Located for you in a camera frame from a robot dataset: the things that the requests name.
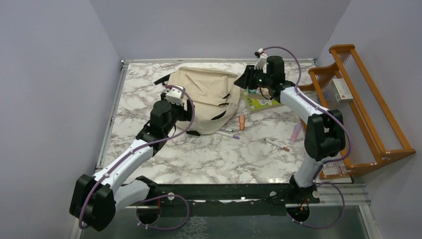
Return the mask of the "cream canvas backpack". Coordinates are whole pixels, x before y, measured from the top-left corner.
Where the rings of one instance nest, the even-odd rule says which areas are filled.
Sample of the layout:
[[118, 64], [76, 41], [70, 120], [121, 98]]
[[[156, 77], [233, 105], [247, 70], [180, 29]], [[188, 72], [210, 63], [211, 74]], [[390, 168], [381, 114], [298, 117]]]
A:
[[179, 67], [159, 78], [155, 85], [183, 87], [195, 106], [195, 118], [188, 134], [214, 134], [236, 113], [241, 88], [234, 85], [240, 76], [217, 68]]

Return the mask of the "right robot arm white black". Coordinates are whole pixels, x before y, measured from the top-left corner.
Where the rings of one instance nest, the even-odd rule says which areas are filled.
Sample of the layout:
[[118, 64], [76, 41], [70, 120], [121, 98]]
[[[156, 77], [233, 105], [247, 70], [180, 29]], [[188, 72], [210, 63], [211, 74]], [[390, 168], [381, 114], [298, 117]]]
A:
[[297, 84], [286, 80], [284, 60], [280, 56], [270, 56], [266, 70], [247, 65], [234, 84], [242, 89], [267, 89], [272, 99], [293, 110], [306, 123], [305, 159], [290, 178], [286, 196], [295, 203], [307, 199], [316, 188], [315, 179], [323, 164], [345, 149], [342, 113], [318, 105]]

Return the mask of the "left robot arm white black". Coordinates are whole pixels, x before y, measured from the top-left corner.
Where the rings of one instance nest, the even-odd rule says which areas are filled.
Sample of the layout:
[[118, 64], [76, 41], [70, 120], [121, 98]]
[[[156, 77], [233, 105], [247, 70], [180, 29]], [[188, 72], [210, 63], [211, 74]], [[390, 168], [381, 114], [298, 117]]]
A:
[[150, 119], [122, 155], [94, 175], [81, 175], [74, 187], [69, 213], [82, 230], [104, 230], [116, 212], [136, 201], [151, 204], [156, 190], [141, 180], [124, 185], [143, 163], [155, 156], [167, 141], [183, 135], [196, 116], [192, 99], [163, 97], [153, 105]]

